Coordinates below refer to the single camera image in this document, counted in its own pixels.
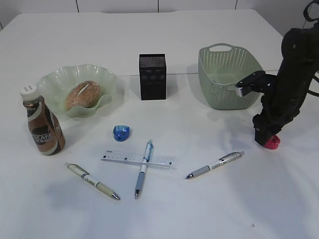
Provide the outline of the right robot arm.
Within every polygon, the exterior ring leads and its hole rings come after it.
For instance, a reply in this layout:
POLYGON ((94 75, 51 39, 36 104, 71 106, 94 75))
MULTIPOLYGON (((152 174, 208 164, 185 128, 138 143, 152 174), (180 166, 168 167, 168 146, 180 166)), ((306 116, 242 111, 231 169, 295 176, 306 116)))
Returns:
POLYGON ((251 85, 253 91, 263 93, 263 109, 253 117, 255 141, 267 149, 278 148, 277 133, 299 114, 319 69, 319 20, 308 13, 312 4, 318 1, 311 1, 303 15, 314 25, 307 29, 292 28, 285 34, 281 46, 283 60, 277 75, 255 76, 251 85))

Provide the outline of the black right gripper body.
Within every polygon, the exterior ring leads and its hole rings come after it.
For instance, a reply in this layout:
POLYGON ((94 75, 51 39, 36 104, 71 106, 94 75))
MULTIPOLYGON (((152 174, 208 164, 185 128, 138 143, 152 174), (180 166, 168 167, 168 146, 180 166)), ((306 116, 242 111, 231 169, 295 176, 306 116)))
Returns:
POLYGON ((264 93, 263 109, 253 117, 256 133, 279 133, 299 114, 306 97, 306 81, 265 74, 253 83, 252 90, 264 93))

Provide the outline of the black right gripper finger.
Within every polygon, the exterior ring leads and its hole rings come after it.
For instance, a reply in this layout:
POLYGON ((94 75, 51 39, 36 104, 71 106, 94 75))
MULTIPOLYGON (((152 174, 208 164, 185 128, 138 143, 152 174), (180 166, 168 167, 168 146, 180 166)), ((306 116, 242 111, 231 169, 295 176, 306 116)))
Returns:
POLYGON ((267 129, 255 128, 255 141, 261 146, 264 146, 273 137, 273 135, 274 134, 267 129))

